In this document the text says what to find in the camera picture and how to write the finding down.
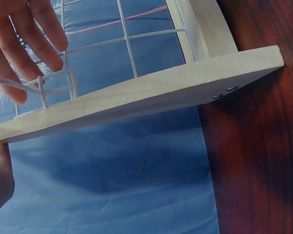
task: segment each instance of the metal grid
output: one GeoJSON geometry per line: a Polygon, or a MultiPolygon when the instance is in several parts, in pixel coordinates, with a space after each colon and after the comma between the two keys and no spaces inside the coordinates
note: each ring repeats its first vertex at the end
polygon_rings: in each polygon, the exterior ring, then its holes
{"type": "MultiPolygon", "coordinates": [[[[61,0],[61,24],[62,24],[62,28],[65,32],[65,26],[64,26],[64,22],[65,22],[65,13],[64,13],[64,8],[66,6],[72,5],[72,4],[76,4],[78,2],[80,2],[82,0],[74,0],[68,3],[64,3],[64,0],[61,0]]],[[[73,54],[73,53],[77,53],[79,51],[83,51],[83,50],[87,50],[90,48],[94,48],[94,47],[98,47],[98,46],[103,46],[103,45],[107,45],[107,44],[112,44],[112,43],[117,43],[120,41],[125,41],[127,44],[127,49],[128,49],[128,53],[129,53],[129,58],[130,58],[130,62],[131,62],[131,67],[132,67],[132,71],[134,74],[134,77],[138,77],[137,74],[137,68],[135,65],[135,60],[133,57],[133,53],[131,50],[131,45],[130,45],[130,40],[131,39],[137,39],[137,38],[143,38],[143,37],[149,37],[149,36],[154,36],[154,35],[161,35],[161,34],[167,34],[167,33],[177,33],[177,32],[186,32],[186,29],[183,28],[178,28],[178,29],[171,29],[171,30],[164,30],[164,31],[158,31],[158,32],[151,32],[151,33],[144,33],[144,34],[138,34],[138,35],[133,35],[133,36],[129,36],[128,32],[127,32],[127,27],[126,27],[126,20],[124,18],[124,14],[123,14],[123,9],[122,9],[122,5],[121,5],[121,0],[116,0],[117,1],[117,5],[118,5],[118,9],[119,9],[119,13],[120,13],[120,17],[121,17],[121,23],[122,23],[122,27],[124,30],[124,37],[122,38],[117,38],[117,39],[112,39],[112,40],[107,40],[107,41],[103,41],[103,42],[98,42],[98,43],[94,43],[91,45],[87,45],[87,46],[83,46],[83,47],[79,47],[77,49],[73,49],[73,50],[66,50],[62,53],[60,53],[60,56],[64,56],[64,69],[58,72],[54,72],[51,73],[49,75],[46,76],[41,76],[41,77],[37,77],[37,79],[28,82],[26,84],[19,84],[16,83],[14,81],[8,80],[8,79],[0,79],[0,83],[2,84],[7,84],[22,90],[25,90],[29,93],[35,94],[35,95],[40,95],[41,96],[41,100],[42,100],[42,106],[43,109],[48,108],[48,104],[46,102],[46,96],[47,95],[51,95],[51,94],[56,94],[65,90],[69,90],[70,93],[70,98],[71,100],[76,98],[78,96],[78,84],[74,75],[74,72],[72,71],[72,69],[69,66],[69,59],[68,59],[68,55],[69,54],[73,54]],[[57,76],[66,74],[67,76],[67,86],[63,86],[60,88],[56,88],[54,90],[50,90],[50,91],[45,91],[43,88],[43,81],[47,80],[49,78],[55,78],[57,76]],[[33,84],[38,84],[39,85],[39,90],[30,88],[30,86],[32,86],[33,84]]],[[[21,116],[19,114],[19,108],[18,105],[15,104],[15,113],[16,113],[16,117],[21,116]]]]}

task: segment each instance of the white wooden frame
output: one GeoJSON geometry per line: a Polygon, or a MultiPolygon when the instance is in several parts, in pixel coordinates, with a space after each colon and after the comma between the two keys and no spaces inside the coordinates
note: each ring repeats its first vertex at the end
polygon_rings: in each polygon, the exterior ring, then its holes
{"type": "MultiPolygon", "coordinates": [[[[167,0],[176,29],[164,33],[177,33],[186,64],[137,77],[121,3],[117,2],[125,34],[122,40],[127,42],[135,79],[2,123],[0,141],[22,141],[209,103],[284,65],[278,46],[238,52],[216,0],[167,0]]],[[[64,55],[68,62],[67,52],[64,55]]]]}

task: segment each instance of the finger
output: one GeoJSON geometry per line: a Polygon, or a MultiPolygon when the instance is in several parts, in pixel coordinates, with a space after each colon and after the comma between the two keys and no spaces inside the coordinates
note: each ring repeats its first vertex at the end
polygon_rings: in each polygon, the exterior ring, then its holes
{"type": "Polygon", "coordinates": [[[34,53],[52,70],[63,68],[63,61],[42,34],[31,15],[28,5],[11,15],[17,33],[26,41],[34,53]]]}
{"type": "Polygon", "coordinates": [[[55,48],[67,49],[67,38],[53,10],[50,0],[29,0],[30,10],[55,48]]]}
{"type": "Polygon", "coordinates": [[[0,20],[0,48],[17,72],[31,81],[43,76],[35,62],[21,46],[9,18],[0,20]]]}
{"type": "MultiPolygon", "coordinates": [[[[3,52],[0,49],[0,78],[10,79],[17,83],[21,83],[19,77],[10,67],[9,62],[6,60],[3,52]]],[[[27,93],[23,90],[14,88],[9,85],[0,84],[0,88],[7,94],[9,97],[18,104],[24,104],[27,100],[27,93]]]]}
{"type": "Polygon", "coordinates": [[[9,145],[0,141],[0,166],[12,173],[12,163],[9,145]]]}

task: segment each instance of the screw hole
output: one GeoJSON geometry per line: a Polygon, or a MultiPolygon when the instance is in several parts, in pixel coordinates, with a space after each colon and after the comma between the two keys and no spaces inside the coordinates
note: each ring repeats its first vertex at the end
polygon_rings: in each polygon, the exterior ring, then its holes
{"type": "Polygon", "coordinates": [[[222,98],[223,96],[224,96],[223,94],[220,94],[220,95],[215,95],[215,96],[213,96],[213,99],[222,98]]]}
{"type": "Polygon", "coordinates": [[[233,90],[237,90],[238,88],[239,88],[238,86],[231,87],[231,88],[227,89],[227,91],[230,92],[230,91],[233,91],[233,90]]]}

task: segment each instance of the wooden base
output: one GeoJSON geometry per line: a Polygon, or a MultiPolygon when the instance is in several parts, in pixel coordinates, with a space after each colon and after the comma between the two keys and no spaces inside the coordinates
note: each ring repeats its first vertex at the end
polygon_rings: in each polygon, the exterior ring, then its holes
{"type": "Polygon", "coordinates": [[[0,141],[50,133],[209,103],[284,65],[277,46],[188,63],[118,83],[0,124],[0,141]]]}

